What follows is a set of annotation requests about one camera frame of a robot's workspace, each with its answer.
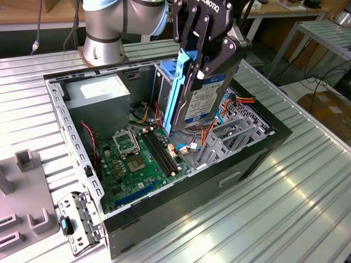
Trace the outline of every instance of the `metal rack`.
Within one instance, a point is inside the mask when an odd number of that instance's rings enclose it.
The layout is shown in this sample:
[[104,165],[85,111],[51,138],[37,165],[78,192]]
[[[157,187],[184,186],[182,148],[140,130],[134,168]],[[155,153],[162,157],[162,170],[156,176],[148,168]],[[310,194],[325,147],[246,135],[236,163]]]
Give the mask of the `metal rack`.
[[310,38],[335,53],[326,63],[326,68],[322,70],[321,74],[326,72],[327,67],[331,65],[337,56],[341,56],[345,60],[351,59],[351,51],[349,47],[351,43],[351,28],[344,28],[331,20],[297,22],[272,61],[266,74],[267,78],[270,78],[275,72],[279,61],[283,57],[286,49],[291,44],[297,32],[304,33],[305,37],[292,54],[289,61],[292,61],[298,56]]
[[[127,45],[129,58],[176,54],[172,41]],[[40,153],[55,205],[81,184],[42,79],[84,68],[78,52],[0,60],[0,158]],[[351,149],[242,62],[234,76],[293,134],[247,180],[123,253],[123,262],[343,262],[351,251]],[[103,244],[74,258],[62,232],[5,262],[109,262]]]

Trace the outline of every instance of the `metal table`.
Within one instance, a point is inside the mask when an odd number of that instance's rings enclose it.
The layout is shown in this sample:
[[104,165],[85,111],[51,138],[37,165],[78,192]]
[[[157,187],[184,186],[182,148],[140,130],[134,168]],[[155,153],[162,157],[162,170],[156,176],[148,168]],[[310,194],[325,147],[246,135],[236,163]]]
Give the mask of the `metal table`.
[[[132,60],[171,41],[126,45]],[[54,204],[80,190],[41,75],[85,67],[78,52],[0,60],[0,158],[39,151]],[[122,254],[118,262],[343,262],[351,252],[351,149],[243,61],[235,79],[293,134],[247,180]],[[63,234],[2,262],[109,262],[103,244],[73,258]]]
[[330,20],[297,22],[272,61],[268,73],[266,74],[267,78],[270,78],[275,72],[275,68],[298,31],[304,33],[305,37],[292,54],[289,61],[292,61],[296,56],[298,56],[310,38],[334,52],[334,55],[326,63],[326,68],[322,70],[321,74],[326,72],[326,69],[332,64],[337,56],[341,56],[345,60],[351,59],[351,51],[349,48],[351,42],[350,28],[341,27]]

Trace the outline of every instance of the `wooden shelf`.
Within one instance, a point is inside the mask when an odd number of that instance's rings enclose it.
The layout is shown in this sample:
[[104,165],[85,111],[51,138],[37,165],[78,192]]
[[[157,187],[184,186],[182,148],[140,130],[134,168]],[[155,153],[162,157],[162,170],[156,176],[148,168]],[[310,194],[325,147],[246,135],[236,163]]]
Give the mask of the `wooden shelf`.
[[306,10],[294,10],[290,11],[280,4],[276,3],[275,0],[269,0],[268,4],[262,4],[260,9],[252,9],[250,15],[289,15],[289,14],[306,14],[306,13],[327,13],[329,8],[323,7],[321,9],[307,8]]
[[[70,0],[60,0],[48,13],[42,13],[41,23],[46,22],[73,22],[75,7]],[[38,20],[38,13],[28,10],[3,7],[0,10],[0,24],[31,24]],[[84,21],[82,4],[79,9],[79,20]]]
[[[311,9],[290,11],[274,0],[270,0],[268,4],[263,4],[260,9],[251,10],[250,15],[289,15],[289,14],[306,14],[306,13],[326,13],[329,9],[322,7],[321,9]],[[75,15],[75,8],[70,0],[60,0],[54,8],[43,13],[41,22],[72,22]],[[31,24],[36,23],[38,18],[37,12],[28,10],[3,7],[0,10],[0,24]],[[79,10],[79,20],[84,21],[84,11],[82,5]]]

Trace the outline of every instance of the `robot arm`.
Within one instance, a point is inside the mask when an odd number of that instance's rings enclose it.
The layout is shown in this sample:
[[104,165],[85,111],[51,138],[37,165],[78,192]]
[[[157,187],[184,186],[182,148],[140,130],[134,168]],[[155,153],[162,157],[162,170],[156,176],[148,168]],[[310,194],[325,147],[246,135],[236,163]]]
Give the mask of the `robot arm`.
[[94,66],[123,62],[122,33],[159,35],[165,28],[165,0],[84,0],[85,60]]
[[180,50],[197,51],[185,87],[202,87],[204,77],[223,73],[247,52],[236,24],[248,0],[173,0],[173,39]]
[[[247,2],[173,0],[174,41],[183,50],[199,51],[192,69],[196,86],[196,76],[224,72],[241,59],[239,53],[246,42],[236,21]],[[168,16],[165,0],[84,0],[83,9],[87,30],[83,55],[93,66],[124,61],[121,34],[157,36],[164,30]]]

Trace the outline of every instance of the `workbench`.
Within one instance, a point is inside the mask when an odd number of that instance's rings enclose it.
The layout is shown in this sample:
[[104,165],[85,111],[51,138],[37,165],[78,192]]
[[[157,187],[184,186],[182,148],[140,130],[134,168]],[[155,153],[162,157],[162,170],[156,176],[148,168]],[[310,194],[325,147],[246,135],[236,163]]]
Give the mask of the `workbench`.
[[[254,19],[253,24],[247,34],[249,40],[253,40],[261,22],[264,18],[287,18],[296,16],[316,16],[316,20],[322,20],[329,9],[307,8],[306,10],[290,11],[275,0],[269,0],[268,4],[263,4],[260,9],[252,9],[248,16]],[[41,28],[71,28],[75,14],[75,7],[70,0],[60,0],[54,8],[43,13],[41,18]],[[0,10],[0,31],[35,30],[37,29],[38,13],[12,7],[4,7]],[[82,5],[79,10],[80,27],[85,27],[84,10]],[[142,42],[149,41],[150,37],[143,37]]]
[[[129,59],[176,54],[172,41],[125,45]],[[38,151],[56,212],[81,184],[42,75],[84,68],[76,51],[0,60],[0,159]],[[247,62],[234,78],[293,134],[251,175],[116,262],[343,262],[351,252],[351,149]],[[5,262],[109,262],[104,244],[73,258],[54,234]]]
[[291,44],[297,32],[302,32],[305,34],[305,37],[292,54],[290,61],[294,60],[295,57],[300,54],[303,47],[310,39],[317,41],[319,44],[333,52],[333,55],[326,62],[326,66],[321,70],[319,76],[323,76],[327,72],[328,68],[338,56],[345,60],[351,60],[351,28],[342,27],[331,20],[297,22],[270,64],[267,70],[267,78],[270,78],[275,72],[279,61],[284,56],[285,51]]

